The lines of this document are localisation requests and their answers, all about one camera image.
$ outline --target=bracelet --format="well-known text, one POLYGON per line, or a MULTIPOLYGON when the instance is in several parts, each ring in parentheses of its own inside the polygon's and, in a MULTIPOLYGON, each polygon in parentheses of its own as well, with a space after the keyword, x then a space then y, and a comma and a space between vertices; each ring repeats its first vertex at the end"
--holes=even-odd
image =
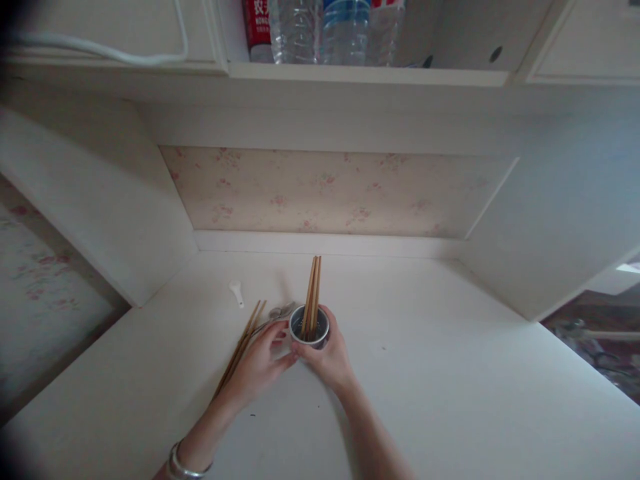
POLYGON ((204 471, 196 472, 193 470, 187 470, 180 462, 178 462, 178 447, 180 447, 180 440, 171 448, 171 453, 169 454, 169 460, 167 461, 167 474, 171 480, 191 480, 191 479, 201 479, 203 478, 213 463, 211 463, 204 471))

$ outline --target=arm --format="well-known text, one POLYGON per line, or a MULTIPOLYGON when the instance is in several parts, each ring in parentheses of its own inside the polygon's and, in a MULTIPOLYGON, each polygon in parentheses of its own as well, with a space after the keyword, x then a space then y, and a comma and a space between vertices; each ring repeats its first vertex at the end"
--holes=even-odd
MULTIPOLYGON (((204 471, 213 461, 220 440, 235 416, 295 363, 298 358, 295 353, 278 360, 271 358, 271 347, 282 343, 285 328, 286 321, 274 323, 249 347, 231 380, 180 443, 177 456, 184 468, 204 471)), ((166 464, 153 480, 170 480, 166 464)))
POLYGON ((363 477, 367 480, 414 480, 416 476, 355 378, 334 314, 324 305, 320 308, 329 318, 329 342, 322 350, 294 343, 292 351, 308 362, 340 400, 351 426, 363 477))

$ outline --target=circular hole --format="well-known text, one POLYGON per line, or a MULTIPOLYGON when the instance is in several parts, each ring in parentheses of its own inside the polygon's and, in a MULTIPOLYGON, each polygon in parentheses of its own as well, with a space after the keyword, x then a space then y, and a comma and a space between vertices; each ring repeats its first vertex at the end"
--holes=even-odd
POLYGON ((433 63, 433 55, 427 57, 425 62, 422 64, 422 68, 431 68, 431 64, 433 63))
POLYGON ((498 57, 500 56, 501 53, 502 53, 502 45, 500 45, 498 48, 496 48, 496 50, 493 51, 493 53, 489 57, 489 63, 493 63, 496 60, 498 60, 498 57))

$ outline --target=metal cup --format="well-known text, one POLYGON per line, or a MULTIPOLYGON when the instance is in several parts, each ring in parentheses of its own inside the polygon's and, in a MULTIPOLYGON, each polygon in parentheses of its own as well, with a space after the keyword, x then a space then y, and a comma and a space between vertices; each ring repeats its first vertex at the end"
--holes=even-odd
POLYGON ((310 345, 316 350, 321 350, 329 340, 329 319, 327 318, 327 314, 321 308, 318 308, 317 328, 315 331, 315 339, 312 341, 304 341, 298 336, 302 332, 302 319, 304 316, 304 305, 300 305, 291 314, 289 318, 289 332, 291 333, 291 338, 298 343, 310 345))

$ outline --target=white desk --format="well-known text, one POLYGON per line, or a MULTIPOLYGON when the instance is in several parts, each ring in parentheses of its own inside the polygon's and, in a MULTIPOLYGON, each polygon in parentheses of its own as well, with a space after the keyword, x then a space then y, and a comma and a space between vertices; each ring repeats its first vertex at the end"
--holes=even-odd
MULTIPOLYGON (((8 428, 29 436, 46 478, 151 477, 208 404, 255 302, 303 301, 310 267, 310 255, 196 255, 8 428)), ((324 255, 321 302, 420 478, 637 478, 640 408, 458 262, 324 255)), ((341 426, 298 362, 238 416, 210 476, 349 478, 341 426)))

